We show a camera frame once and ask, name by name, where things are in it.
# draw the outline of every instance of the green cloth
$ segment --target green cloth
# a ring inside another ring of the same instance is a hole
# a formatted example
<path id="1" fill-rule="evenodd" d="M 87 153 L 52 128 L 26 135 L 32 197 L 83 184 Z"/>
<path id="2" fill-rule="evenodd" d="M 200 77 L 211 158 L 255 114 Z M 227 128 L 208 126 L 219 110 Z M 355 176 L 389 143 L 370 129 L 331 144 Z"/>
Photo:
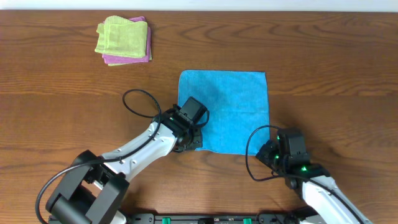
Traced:
<path id="1" fill-rule="evenodd" d="M 104 24 L 98 24 L 95 52 L 142 58 L 146 55 L 147 31 L 147 22 L 131 22 L 119 16 L 110 16 Z"/>

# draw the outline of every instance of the wooden surface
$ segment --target wooden surface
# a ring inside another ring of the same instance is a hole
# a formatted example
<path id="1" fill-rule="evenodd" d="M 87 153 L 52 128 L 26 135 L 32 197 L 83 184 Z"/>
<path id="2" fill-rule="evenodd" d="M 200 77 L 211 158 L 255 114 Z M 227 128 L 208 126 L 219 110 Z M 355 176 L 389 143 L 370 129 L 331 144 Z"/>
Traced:
<path id="1" fill-rule="evenodd" d="M 151 63 L 108 67 L 94 53 L 96 26 L 111 15 L 146 16 Z M 124 108 L 122 93 L 145 89 L 167 109 L 186 69 L 266 71 L 272 124 L 301 128 L 313 160 L 346 196 L 374 223 L 396 223 L 397 61 L 397 14 L 0 11 L 0 223 L 37 223 L 34 201 L 51 176 L 82 151 L 113 150 L 149 124 Z M 129 102 L 155 113 L 139 95 Z M 253 182 L 243 156 L 189 152 L 141 172 L 123 207 L 257 213 L 302 205 L 281 179 Z"/>

